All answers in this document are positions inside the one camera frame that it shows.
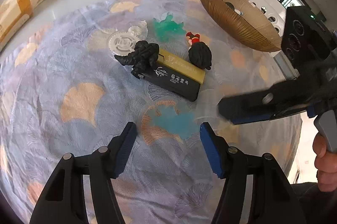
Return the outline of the person's right hand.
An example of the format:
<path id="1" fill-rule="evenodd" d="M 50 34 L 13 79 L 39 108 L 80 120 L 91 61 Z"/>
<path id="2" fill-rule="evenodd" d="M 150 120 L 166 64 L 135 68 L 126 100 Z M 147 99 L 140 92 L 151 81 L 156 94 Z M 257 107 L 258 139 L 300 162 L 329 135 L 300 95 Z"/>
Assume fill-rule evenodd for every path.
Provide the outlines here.
<path id="1" fill-rule="evenodd" d="M 337 187 L 337 156 L 327 150 L 326 140 L 320 133 L 315 136 L 312 148 L 316 154 L 318 188 L 321 192 L 333 192 Z"/>

